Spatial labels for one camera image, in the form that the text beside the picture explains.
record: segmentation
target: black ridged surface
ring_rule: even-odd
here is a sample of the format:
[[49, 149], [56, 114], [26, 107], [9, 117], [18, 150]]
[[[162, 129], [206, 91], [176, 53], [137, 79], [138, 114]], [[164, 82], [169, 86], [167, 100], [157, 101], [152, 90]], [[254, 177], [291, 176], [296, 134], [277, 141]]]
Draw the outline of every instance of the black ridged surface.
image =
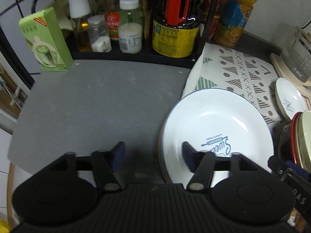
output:
[[211, 206], [207, 195], [185, 191], [181, 184], [130, 184], [120, 193], [103, 196], [94, 210], [74, 223], [51, 228], [21, 223], [13, 232], [285, 233], [296, 231], [286, 222], [269, 226], [247, 226], [236, 223], [216, 211]]

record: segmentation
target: black shelf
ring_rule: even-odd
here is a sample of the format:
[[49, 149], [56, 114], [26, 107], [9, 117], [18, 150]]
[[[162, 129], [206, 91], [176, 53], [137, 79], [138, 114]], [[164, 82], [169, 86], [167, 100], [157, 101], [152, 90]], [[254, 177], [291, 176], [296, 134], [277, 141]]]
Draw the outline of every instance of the black shelf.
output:
[[185, 58], [171, 58], [157, 53], [150, 42], [143, 45], [142, 50], [137, 54], [122, 53], [119, 48], [119, 42], [111, 41], [111, 52], [80, 52], [76, 43], [76, 39], [70, 34], [66, 40], [69, 51], [74, 60], [123, 60], [136, 61], [145, 63], [155, 63], [163, 65], [171, 65], [191, 69], [196, 59], [194, 54]]

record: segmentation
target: gray table surface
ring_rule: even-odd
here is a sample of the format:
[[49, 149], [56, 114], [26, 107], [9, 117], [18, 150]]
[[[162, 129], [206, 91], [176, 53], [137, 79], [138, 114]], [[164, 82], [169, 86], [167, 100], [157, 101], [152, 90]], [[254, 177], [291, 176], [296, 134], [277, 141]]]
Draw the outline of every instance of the gray table surface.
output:
[[124, 141], [120, 183], [162, 183], [159, 132], [190, 70], [126, 61], [76, 62], [68, 72], [43, 72], [37, 79], [18, 119], [9, 160], [34, 174], [66, 152], [88, 156]]

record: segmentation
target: green box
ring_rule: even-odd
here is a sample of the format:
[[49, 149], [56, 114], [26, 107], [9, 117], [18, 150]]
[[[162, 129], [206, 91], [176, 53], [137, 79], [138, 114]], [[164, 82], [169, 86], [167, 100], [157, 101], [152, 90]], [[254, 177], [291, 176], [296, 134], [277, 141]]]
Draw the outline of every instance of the green box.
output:
[[66, 71], [73, 59], [53, 8], [22, 18], [18, 23], [43, 71]]

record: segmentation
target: red rim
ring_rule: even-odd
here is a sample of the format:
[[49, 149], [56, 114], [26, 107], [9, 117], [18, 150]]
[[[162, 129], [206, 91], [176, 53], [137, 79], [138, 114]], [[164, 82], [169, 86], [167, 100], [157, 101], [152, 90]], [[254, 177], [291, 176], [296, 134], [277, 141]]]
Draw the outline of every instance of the red rim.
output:
[[295, 121], [300, 114], [302, 114], [302, 112], [297, 112], [294, 115], [290, 125], [290, 150], [295, 164], [297, 164], [296, 150], [295, 150]]

